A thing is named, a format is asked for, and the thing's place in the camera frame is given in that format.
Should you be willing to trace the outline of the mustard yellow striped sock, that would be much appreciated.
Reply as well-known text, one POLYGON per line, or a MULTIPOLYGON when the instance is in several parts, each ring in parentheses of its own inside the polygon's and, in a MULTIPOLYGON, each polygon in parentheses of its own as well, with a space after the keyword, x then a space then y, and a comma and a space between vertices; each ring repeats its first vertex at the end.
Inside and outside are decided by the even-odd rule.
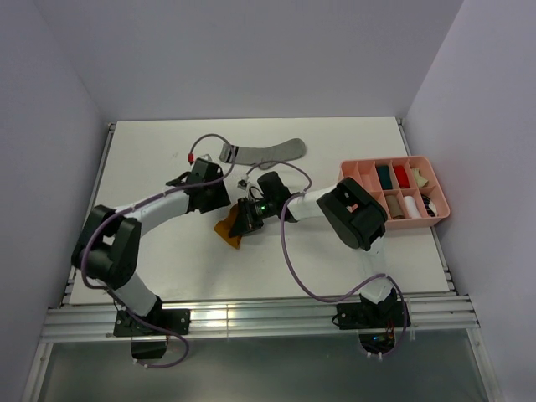
POLYGON ((234 205, 230 210, 228 216, 220 220, 215 226, 214 231, 215 233, 224 240, 228 245, 233 247, 234 249, 238 250, 240 248, 240 242, 242 239, 241 235, 231 237, 230 231, 236 221, 236 218, 238 216, 238 208, 236 205, 234 205))

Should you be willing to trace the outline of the grey striped sock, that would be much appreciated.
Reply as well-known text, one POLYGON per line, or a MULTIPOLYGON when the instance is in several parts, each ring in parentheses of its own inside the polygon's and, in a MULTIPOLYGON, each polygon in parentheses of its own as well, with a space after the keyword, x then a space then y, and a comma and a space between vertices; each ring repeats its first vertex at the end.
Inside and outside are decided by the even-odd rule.
POLYGON ((258 163, 268 168, 274 162, 290 162, 304 157, 307 146, 300 138, 292 138, 269 147, 240 147, 225 143, 219 154, 219 160, 225 163, 234 161, 242 166, 253 166, 258 163))

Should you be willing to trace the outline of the dark green reindeer sock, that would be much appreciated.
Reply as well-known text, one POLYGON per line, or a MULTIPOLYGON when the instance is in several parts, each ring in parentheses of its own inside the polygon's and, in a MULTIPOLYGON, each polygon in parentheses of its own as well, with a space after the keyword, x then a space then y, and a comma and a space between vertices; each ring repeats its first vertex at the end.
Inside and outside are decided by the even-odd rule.
POLYGON ((392 190, 393 183, 390 178, 390 170, 387 165, 380 165, 376 167, 376 172, 379 177, 380 186, 383 190, 392 190))

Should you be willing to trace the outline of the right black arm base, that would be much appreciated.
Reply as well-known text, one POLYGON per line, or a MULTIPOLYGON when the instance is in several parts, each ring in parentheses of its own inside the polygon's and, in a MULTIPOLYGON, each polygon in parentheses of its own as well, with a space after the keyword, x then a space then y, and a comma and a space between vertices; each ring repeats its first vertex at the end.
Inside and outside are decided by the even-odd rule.
POLYGON ((395 330, 400 329, 401 334, 405 335, 411 324, 407 305, 398 301, 397 296, 378 304, 364 297, 360 298, 360 302, 339 303, 331 322, 341 331, 372 330, 359 333, 358 340, 368 357, 375 356, 379 360, 395 349, 395 330))

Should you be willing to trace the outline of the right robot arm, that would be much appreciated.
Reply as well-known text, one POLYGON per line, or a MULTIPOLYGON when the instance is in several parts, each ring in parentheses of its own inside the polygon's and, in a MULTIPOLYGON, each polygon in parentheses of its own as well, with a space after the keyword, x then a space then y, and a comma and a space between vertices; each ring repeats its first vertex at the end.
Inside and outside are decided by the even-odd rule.
POLYGON ((266 219, 277 217, 282 253, 297 285, 309 297, 325 303, 342 302, 359 295, 364 304, 364 321, 374 327, 383 325, 390 318, 399 295, 394 280, 382 272, 385 263, 380 246, 387 222, 384 207, 353 178, 344 178, 329 188, 315 192, 305 189, 301 193, 291 193, 276 172, 260 176, 257 183, 261 197, 240 198, 224 221, 228 227, 219 229, 219 235, 237 248, 242 236, 262 229, 266 219), (286 248, 285 224, 315 218, 326 219, 337 237, 365 258, 364 280, 338 298, 318 296, 309 290, 299 279, 286 248))

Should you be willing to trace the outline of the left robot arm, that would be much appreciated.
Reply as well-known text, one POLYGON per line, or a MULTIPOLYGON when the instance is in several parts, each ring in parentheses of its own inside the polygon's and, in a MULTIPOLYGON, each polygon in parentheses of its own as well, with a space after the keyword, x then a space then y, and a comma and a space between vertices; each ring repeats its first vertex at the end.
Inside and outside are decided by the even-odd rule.
POLYGON ((191 171, 166 183, 156 195, 124 207, 95 206, 77 239, 71 264, 133 312, 137 329, 154 334, 163 324, 162 301, 136 273, 142 236, 182 215, 229 205, 221 166, 200 157, 191 171))

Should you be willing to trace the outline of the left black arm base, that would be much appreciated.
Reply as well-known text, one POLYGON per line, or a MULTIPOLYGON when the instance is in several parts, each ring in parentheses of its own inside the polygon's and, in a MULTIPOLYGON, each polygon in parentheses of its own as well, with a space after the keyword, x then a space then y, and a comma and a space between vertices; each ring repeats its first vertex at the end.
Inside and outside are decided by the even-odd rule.
POLYGON ((157 309, 146 317, 119 310, 112 336, 131 339, 131 356, 137 363, 166 368, 181 363, 189 355, 190 346, 184 337, 188 335, 189 326, 189 309, 157 309), (183 354, 175 362, 157 363, 166 354, 171 338, 183 343, 183 354))

